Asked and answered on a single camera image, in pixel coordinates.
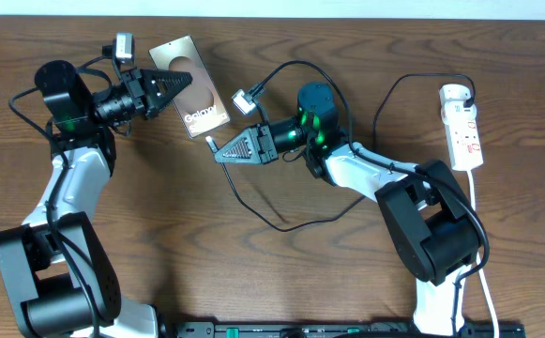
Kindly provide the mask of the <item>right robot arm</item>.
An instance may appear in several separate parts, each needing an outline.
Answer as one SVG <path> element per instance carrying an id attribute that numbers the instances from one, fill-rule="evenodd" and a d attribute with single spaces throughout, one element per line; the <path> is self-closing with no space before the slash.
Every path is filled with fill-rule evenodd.
<path id="1" fill-rule="evenodd" d="M 221 166 L 265 165 L 299 148 L 314 177 L 376 202 L 400 260 L 416 278 L 416 330 L 457 337 L 464 329 L 463 282 L 486 262 L 477 256 L 489 248 L 486 231 L 444 162 L 393 161 L 355 142 L 339 123 L 340 96 L 333 84 L 305 84 L 294 116 L 264 118 L 223 147 L 206 141 Z"/>

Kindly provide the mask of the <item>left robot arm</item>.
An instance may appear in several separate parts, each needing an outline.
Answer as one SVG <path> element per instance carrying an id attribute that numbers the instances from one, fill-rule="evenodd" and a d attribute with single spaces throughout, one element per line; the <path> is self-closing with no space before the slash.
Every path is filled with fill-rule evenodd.
<path id="1" fill-rule="evenodd" d="M 34 88 L 51 112 L 40 134 L 52 176 L 35 209 L 0 232 L 0 272 L 25 337 L 164 337 L 157 309 L 125 297 L 93 227 L 99 197 L 114 172 L 116 134 L 134 117 L 152 119 L 192 81 L 185 71 L 119 69 L 91 92 L 92 63 L 55 60 Z"/>

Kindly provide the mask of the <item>gold Galaxy smartphone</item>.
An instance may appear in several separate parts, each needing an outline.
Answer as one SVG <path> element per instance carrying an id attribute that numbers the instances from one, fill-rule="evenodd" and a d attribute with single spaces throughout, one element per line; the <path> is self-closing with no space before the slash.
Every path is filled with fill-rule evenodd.
<path id="1" fill-rule="evenodd" d="M 149 50 L 159 70 L 188 72 L 189 86 L 173 100 L 190 138 L 195 138 L 231 121 L 215 83 L 190 35 Z"/>

